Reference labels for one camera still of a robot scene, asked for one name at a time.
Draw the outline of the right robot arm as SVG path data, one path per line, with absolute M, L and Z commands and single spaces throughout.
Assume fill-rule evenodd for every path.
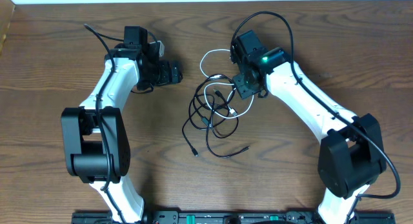
M 234 78 L 245 99 L 271 94 L 282 100 L 311 130 L 320 144 L 317 171 L 326 187 L 314 221 L 320 223 L 393 223 L 391 214 L 360 214 L 356 206 L 387 168 L 381 128 L 371 114 L 357 116 L 328 97 L 282 48 L 269 50 L 254 31 L 234 37 Z

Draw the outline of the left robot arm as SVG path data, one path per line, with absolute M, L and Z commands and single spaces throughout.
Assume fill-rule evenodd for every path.
M 103 75 L 78 106 L 65 108 L 61 126 L 68 173 L 98 191 L 109 210 L 78 211 L 72 223 L 152 223 L 153 215 L 128 175 L 130 145 L 122 111 L 131 93 L 181 82 L 177 64 L 162 58 L 164 44 L 141 26 L 126 26 L 107 48 Z

